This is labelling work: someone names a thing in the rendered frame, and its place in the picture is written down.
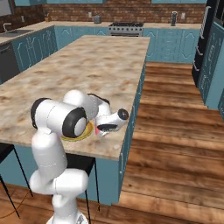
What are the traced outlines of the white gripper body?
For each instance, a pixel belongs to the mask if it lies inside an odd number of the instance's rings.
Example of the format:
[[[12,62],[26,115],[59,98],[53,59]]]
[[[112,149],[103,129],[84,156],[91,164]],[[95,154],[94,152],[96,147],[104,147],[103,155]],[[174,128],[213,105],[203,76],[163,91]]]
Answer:
[[[102,130],[100,130],[100,133],[99,133],[98,137],[104,137],[107,134],[112,133],[112,132],[114,132],[114,131],[112,131],[112,130],[111,131],[102,131]]]

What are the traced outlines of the yellow plate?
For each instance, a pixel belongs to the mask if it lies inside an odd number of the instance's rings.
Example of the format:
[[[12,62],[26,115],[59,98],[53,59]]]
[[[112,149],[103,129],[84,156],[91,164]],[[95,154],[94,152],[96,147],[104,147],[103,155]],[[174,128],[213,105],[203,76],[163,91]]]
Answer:
[[[80,136],[77,136],[76,138],[62,136],[61,139],[65,140],[65,141],[70,141],[70,142],[81,141],[81,140],[89,137],[92,134],[93,129],[94,129],[93,123],[92,122],[88,122],[84,132]]]

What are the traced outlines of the teal dining counter island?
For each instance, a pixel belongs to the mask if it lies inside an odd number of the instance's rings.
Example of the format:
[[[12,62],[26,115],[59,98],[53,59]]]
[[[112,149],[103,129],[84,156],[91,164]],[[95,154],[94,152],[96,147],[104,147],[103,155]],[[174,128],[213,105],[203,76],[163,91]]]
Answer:
[[[125,135],[122,134],[122,131],[112,132],[111,134],[118,134],[119,137],[122,137],[123,143],[122,148],[118,148],[120,153],[119,161],[114,161],[106,158],[97,158],[96,160],[96,172],[99,188],[99,198],[100,203],[104,205],[111,206],[112,203],[118,203],[120,193],[123,185],[123,177],[126,170],[126,163],[128,161],[128,156],[130,152],[131,140],[135,128],[135,121],[137,119],[137,111],[140,103],[142,88],[144,84],[145,77],[145,64],[143,65],[143,70],[138,82],[138,87],[136,91],[135,100],[133,102],[132,110],[129,116],[129,123],[126,128]],[[106,135],[105,137],[99,137],[98,139],[106,140],[106,146],[102,146],[102,152],[109,150],[109,146],[112,146],[112,143],[109,143],[109,137],[112,135]],[[15,146],[17,154],[20,158],[22,166],[24,168],[25,175],[29,180],[31,175],[38,169],[33,155],[32,148],[25,146]],[[67,168],[81,168],[78,166],[76,158],[81,156],[75,154],[66,154],[68,166]],[[95,166],[90,172],[90,177],[87,187],[87,196],[89,200],[97,201],[96,194],[96,179],[95,179]],[[12,184],[15,186],[25,186],[25,178],[19,167],[17,157],[14,152],[11,152],[10,155],[0,164],[0,174],[3,177],[4,183]]]

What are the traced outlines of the black and white coffee machine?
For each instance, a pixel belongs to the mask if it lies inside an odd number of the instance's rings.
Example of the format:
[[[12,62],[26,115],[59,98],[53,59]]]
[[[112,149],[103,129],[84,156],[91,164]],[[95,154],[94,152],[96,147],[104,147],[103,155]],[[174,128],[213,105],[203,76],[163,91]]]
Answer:
[[[178,13],[176,11],[173,11],[171,13],[171,26],[175,26],[176,25],[177,15],[178,15]]]

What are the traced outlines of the black bar stool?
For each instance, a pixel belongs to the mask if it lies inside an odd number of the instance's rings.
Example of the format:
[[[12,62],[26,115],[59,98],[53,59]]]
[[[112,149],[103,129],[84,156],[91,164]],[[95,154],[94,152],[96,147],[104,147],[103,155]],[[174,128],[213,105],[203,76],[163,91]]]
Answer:
[[[9,143],[0,143],[0,164],[11,154],[11,152],[14,152],[15,155],[16,155],[16,158],[17,158],[17,161],[18,161],[18,164],[19,164],[19,167],[23,173],[23,176],[24,176],[24,180],[28,186],[28,189],[29,189],[29,193],[31,194],[31,196],[33,196],[32,194],[32,190],[30,188],[30,185],[28,183],[28,179],[25,175],[25,171],[24,171],[24,168],[20,162],[20,159],[19,159],[19,156],[18,156],[18,153],[17,153],[17,150],[15,148],[15,146],[13,144],[9,144]],[[11,196],[9,194],[9,191],[8,191],[8,188],[6,186],[6,184],[4,183],[4,180],[3,180],[3,177],[2,175],[0,174],[0,182],[2,183],[2,186],[3,186],[3,189],[5,190],[9,200],[10,200],[10,203],[12,204],[13,208],[14,208],[14,213],[17,214],[17,217],[19,217],[19,213],[18,213],[18,207],[15,207],[12,199],[11,199]]]
[[[90,175],[90,173],[94,167],[98,211],[100,211],[100,197],[99,197],[98,178],[97,178],[97,169],[96,169],[95,158],[67,153],[66,159],[67,159],[67,168],[76,168],[76,169],[83,170],[87,173],[88,176]],[[87,190],[85,191],[85,196],[86,196],[86,202],[87,202],[87,213],[88,213],[89,224],[91,224]]]

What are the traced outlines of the teal base cupboard run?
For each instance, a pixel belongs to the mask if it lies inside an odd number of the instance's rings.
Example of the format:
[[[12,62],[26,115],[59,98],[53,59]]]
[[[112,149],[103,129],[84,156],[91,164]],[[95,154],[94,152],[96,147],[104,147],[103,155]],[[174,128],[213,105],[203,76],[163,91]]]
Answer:
[[[53,26],[17,38],[12,45],[20,72],[58,51]]]
[[[74,42],[83,35],[108,35],[107,27],[90,26],[55,26],[55,35],[58,49],[61,49]]]
[[[177,28],[144,28],[143,36],[150,37],[147,61],[192,63],[200,31]]]

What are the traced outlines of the steel stove with hob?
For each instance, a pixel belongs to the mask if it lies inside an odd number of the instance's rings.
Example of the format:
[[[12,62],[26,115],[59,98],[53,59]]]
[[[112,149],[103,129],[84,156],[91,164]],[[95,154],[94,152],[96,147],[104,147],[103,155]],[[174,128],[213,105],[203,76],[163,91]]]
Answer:
[[[142,37],[143,30],[142,22],[114,22],[108,26],[110,36]]]

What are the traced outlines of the black dishwasher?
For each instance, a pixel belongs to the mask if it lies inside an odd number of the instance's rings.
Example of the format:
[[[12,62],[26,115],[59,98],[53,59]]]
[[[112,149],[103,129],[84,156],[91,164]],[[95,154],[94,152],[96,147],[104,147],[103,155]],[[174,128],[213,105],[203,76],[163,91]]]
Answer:
[[[11,43],[0,45],[0,81],[5,83],[20,73]]]

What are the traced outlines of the teal tall cupboard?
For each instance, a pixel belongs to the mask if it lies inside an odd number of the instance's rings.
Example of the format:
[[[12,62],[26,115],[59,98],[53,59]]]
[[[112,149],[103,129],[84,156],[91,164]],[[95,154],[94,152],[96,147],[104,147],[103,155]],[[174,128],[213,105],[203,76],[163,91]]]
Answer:
[[[198,81],[202,101],[209,109],[217,109],[224,87],[224,28],[213,23]]]

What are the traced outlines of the steel sink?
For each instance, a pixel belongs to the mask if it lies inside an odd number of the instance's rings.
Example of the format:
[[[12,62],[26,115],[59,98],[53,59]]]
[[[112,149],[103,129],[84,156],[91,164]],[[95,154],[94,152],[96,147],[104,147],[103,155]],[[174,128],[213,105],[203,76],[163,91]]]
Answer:
[[[0,33],[0,38],[13,38],[22,34],[25,34],[27,32],[32,32],[33,30],[14,30],[14,31],[8,31],[4,33]]]

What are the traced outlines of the grey window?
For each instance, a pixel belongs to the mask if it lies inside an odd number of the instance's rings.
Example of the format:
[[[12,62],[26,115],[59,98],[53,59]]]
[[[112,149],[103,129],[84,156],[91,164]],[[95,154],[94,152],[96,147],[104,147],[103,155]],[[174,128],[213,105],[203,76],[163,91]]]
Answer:
[[[13,5],[11,0],[0,0],[0,17],[11,15],[13,13]]]

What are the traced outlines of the teal wall cupboard run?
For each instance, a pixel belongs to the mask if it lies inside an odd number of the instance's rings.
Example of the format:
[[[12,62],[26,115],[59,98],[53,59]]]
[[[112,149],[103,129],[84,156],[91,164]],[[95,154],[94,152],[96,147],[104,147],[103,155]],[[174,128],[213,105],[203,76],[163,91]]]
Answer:
[[[41,4],[105,4],[107,0],[14,0],[16,6]]]
[[[205,4],[207,0],[151,0],[152,4]]]

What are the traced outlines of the black wall oven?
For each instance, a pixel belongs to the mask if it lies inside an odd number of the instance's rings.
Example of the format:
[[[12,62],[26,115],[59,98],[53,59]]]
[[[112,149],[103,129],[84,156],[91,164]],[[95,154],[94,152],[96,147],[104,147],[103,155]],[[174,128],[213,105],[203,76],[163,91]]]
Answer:
[[[224,0],[217,1],[213,21],[224,27]]]

